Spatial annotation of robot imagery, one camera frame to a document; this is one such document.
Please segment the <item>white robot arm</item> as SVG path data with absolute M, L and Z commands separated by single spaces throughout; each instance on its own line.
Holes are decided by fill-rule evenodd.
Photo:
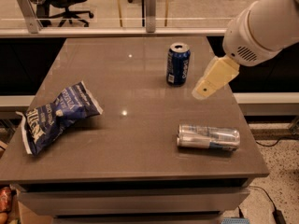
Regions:
M 299 0 L 259 0 L 228 24 L 222 47 L 198 80 L 192 96 L 204 100 L 239 74 L 239 67 L 255 66 L 299 42 Z

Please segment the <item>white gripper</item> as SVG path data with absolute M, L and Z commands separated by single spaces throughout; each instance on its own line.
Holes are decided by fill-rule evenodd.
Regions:
M 249 14 L 247 8 L 229 22 L 222 43 L 226 55 L 215 56 L 207 65 L 192 90 L 194 98 L 204 100 L 227 85 L 239 75 L 239 64 L 254 66 L 278 55 L 278 51 L 264 48 L 253 37 L 249 29 Z

